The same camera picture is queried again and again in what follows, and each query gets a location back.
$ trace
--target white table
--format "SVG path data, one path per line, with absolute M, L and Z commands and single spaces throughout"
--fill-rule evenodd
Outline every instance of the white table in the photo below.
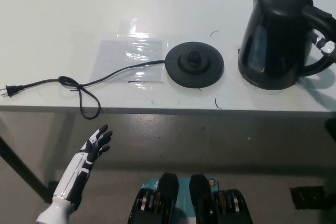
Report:
M 223 113 L 243 111 L 336 111 L 335 66 L 307 85 L 282 91 L 251 86 L 237 69 L 240 46 L 253 0 L 0 0 L 0 87 L 27 84 L 66 75 L 90 80 L 101 40 L 128 30 L 162 41 L 162 59 L 175 45 L 201 41 L 218 49 L 225 72 L 213 86 L 187 89 L 174 83 L 162 67 L 163 83 L 111 80 L 89 88 L 105 113 Z M 336 14 L 334 0 L 314 0 L 316 7 Z M 317 50 L 312 55 L 321 57 Z M 111 72 L 119 69 L 117 65 Z M 3 111 L 78 111 L 78 94 L 58 83 L 0 99 Z M 95 108 L 84 96 L 84 106 Z

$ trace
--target black power cord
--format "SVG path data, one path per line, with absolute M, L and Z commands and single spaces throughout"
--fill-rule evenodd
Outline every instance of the black power cord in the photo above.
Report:
M 155 60 L 155 61 L 149 61 L 149 62 L 145 62 L 145 63 L 141 63 L 141 64 L 136 64 L 136 65 L 124 67 L 124 68 L 121 68 L 121 69 L 109 74 L 108 76 L 105 76 L 101 79 L 98 79 L 96 81 L 92 81 L 92 82 L 89 82 L 89 83 L 85 83 L 85 84 L 79 84 L 77 81 L 75 81 L 74 79 L 72 79 L 70 77 L 67 77 L 67 76 L 60 76 L 57 79 L 47 79 L 47 80 L 42 80 L 42 81 L 34 82 L 34 83 L 31 83 L 31 84 L 27 84 L 27 85 L 19 85 L 19 86 L 7 86 L 6 85 L 5 89 L 0 89 L 0 90 L 6 90 L 7 91 L 6 93 L 2 94 L 3 97 L 7 97 L 7 96 L 12 97 L 12 96 L 16 95 L 18 92 L 20 92 L 24 89 L 27 89 L 27 88 L 32 88 L 32 87 L 35 87 L 37 85 L 50 83 L 50 82 L 59 82 L 63 86 L 75 88 L 75 90 L 71 90 L 71 91 L 78 91 L 80 113 L 82 114 L 82 116 L 85 119 L 92 120 L 92 119 L 95 119 L 99 115 L 99 113 L 101 111 L 101 105 L 100 105 L 100 102 L 99 102 L 98 98 L 95 95 L 93 95 L 90 91 L 88 91 L 85 87 L 92 86 L 92 85 L 95 85 L 99 82 L 105 81 L 105 80 L 109 79 L 110 77 L 114 76 L 115 74 L 117 74 L 117 73 L 119 73 L 123 70 L 126 70 L 126 69 L 138 68 L 138 67 L 143 67 L 143 66 L 148 66 L 148 65 L 162 64 L 162 63 L 164 63 L 164 60 Z M 95 99 L 95 101 L 98 104 L 98 110 L 96 111 L 96 113 L 93 116 L 87 116 L 87 115 L 84 114 L 84 108 L 83 108 L 83 105 L 82 105 L 82 91 L 84 93 L 88 94 L 89 96 L 91 96 L 93 99 Z

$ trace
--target metal table leg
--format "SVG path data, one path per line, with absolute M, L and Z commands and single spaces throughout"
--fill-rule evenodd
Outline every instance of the metal table leg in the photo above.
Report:
M 36 175 L 25 165 L 0 136 L 0 156 L 11 168 L 44 200 L 51 203 L 53 192 L 49 190 Z

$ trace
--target concrete floor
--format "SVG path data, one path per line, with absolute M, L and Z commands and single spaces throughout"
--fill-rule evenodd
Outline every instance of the concrete floor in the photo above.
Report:
M 71 224 L 126 223 L 143 181 L 176 172 L 219 178 L 237 188 L 255 224 L 336 223 L 335 211 L 295 210 L 289 188 L 336 189 L 336 143 L 326 115 L 171 116 L 0 113 L 0 135 L 45 183 L 58 180 L 98 127 L 114 131 Z M 0 223 L 35 223 L 48 205 L 0 159 Z

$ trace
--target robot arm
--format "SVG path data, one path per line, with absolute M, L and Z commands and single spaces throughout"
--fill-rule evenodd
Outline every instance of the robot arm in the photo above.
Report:
M 97 158 L 108 151 L 112 131 L 108 126 L 98 129 L 74 155 L 52 198 L 52 204 L 37 219 L 39 224 L 68 224 L 69 216 L 77 210 L 81 194 Z

